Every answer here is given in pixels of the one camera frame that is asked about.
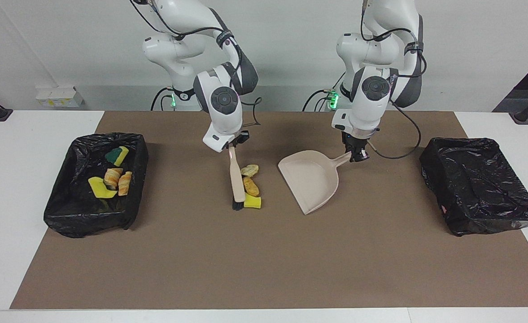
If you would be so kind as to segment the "black bag lined bin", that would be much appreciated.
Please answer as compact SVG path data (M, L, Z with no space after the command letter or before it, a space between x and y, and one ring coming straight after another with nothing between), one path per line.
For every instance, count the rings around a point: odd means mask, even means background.
M453 235L528 227L528 191L495 140L434 137L419 161Z
M129 153L119 168L133 172L129 193L110 199L96 198L87 181L104 178L105 159L112 149L125 146ZM112 228L128 229L135 221L142 199L148 164L148 149L141 134L114 132L75 139L55 180L43 219L61 235L82 238Z

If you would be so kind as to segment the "beige brush with black bristles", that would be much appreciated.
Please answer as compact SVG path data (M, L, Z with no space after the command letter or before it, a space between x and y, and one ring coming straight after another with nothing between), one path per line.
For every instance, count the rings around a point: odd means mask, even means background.
M240 167L237 163L236 152L230 153L230 178L233 192L233 210L241 210L244 207L245 192Z

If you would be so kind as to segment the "brown bread roll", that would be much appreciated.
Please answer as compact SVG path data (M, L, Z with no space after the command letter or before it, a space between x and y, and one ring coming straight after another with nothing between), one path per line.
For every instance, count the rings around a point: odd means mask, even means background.
M249 196L260 197L260 190L251 177L243 177L243 186Z

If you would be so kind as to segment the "large yellow sponge piece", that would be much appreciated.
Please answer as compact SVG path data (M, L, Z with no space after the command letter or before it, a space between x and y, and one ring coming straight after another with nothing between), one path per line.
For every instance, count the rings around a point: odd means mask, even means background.
M104 179L100 177L91 177L87 180L90 188L96 198L99 199L110 199L116 196L117 190L110 190L104 184Z

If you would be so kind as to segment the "beige plastic dustpan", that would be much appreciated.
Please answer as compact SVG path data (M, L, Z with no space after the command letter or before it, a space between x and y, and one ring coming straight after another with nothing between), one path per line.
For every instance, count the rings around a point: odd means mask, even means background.
M278 169L304 215L319 209L337 191L337 168L348 163L351 153L329 159L315 150L305 150L286 156Z

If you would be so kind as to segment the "striped croissant piece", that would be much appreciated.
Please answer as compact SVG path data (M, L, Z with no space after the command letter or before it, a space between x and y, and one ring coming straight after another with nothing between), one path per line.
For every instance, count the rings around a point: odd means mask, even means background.
M122 168L108 168L103 178L103 182L108 190L117 190L118 182L123 174Z

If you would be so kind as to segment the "white wall socket box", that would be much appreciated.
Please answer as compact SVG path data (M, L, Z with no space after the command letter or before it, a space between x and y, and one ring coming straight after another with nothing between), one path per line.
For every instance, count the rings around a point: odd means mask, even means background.
M36 100L45 108L80 108L84 102L75 87L37 88Z

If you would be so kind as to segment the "green and yellow sponge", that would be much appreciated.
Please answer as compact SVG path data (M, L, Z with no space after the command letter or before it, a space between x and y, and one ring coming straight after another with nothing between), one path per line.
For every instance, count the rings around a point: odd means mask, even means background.
M105 159L107 162L113 164L116 167L120 167L122 165L122 162L125 160L129 153L129 149L125 146L119 146L111 151L109 151L105 155Z

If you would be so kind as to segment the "brown table mat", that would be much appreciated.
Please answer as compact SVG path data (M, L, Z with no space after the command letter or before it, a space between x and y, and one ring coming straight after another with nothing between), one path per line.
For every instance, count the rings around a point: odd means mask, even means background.
M456 237L420 174L420 151L338 168L304 215L277 168L344 151L328 113L258 113L237 149L258 164L260 210L234 211L228 158L201 139L205 113L106 112L97 132L145 137L132 228L82 239L46 231L11 309L269 309L528 306L522 231Z

